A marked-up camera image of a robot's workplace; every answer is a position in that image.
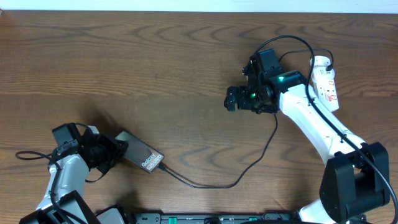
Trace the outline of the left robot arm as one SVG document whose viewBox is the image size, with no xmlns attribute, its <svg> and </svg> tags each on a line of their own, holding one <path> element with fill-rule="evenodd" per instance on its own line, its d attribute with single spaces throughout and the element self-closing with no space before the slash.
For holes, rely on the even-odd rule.
<svg viewBox="0 0 398 224">
<path fill-rule="evenodd" d="M 42 201 L 36 210 L 21 218 L 21 223 L 131 223 L 131 217 L 119 206 L 113 205 L 95 213 L 83 200 L 90 170 L 98 169 L 105 176 L 125 155 L 128 144 L 101 134 L 94 126 L 65 123 L 52 134 L 57 147 L 50 154 L 19 151 L 20 160 L 47 159 L 50 180 Z"/>
</svg>

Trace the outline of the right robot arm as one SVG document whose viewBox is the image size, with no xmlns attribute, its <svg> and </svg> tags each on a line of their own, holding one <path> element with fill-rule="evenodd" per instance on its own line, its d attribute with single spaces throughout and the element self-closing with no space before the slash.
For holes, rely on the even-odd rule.
<svg viewBox="0 0 398 224">
<path fill-rule="evenodd" d="M 387 205 L 391 192 L 385 147 L 366 143 L 333 115 L 339 108 L 333 60 L 321 55 L 310 59 L 312 84 L 298 70 L 286 72 L 279 62 L 273 49 L 252 55 L 243 68 L 247 85 L 228 87 L 224 107 L 257 114 L 281 111 L 318 151 L 325 164 L 320 198 L 298 211 L 299 220 L 340 223 Z"/>
</svg>

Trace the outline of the white charger plug adapter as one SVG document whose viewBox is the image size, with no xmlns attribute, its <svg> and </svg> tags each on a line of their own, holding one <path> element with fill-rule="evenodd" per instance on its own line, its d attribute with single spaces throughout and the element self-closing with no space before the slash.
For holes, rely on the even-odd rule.
<svg viewBox="0 0 398 224">
<path fill-rule="evenodd" d="M 328 57 L 316 55 L 315 61 L 310 59 L 310 65 L 313 65 L 313 71 L 316 72 L 329 72 L 333 69 L 331 60 Z"/>
</svg>

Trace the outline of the white power strip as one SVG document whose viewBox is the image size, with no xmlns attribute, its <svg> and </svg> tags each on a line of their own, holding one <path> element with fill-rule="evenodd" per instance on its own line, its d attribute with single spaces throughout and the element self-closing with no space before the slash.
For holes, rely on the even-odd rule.
<svg viewBox="0 0 398 224">
<path fill-rule="evenodd" d="M 335 71 L 312 73 L 312 82 L 316 95 L 320 101 L 331 111 L 339 109 L 338 97 L 335 86 Z"/>
</svg>

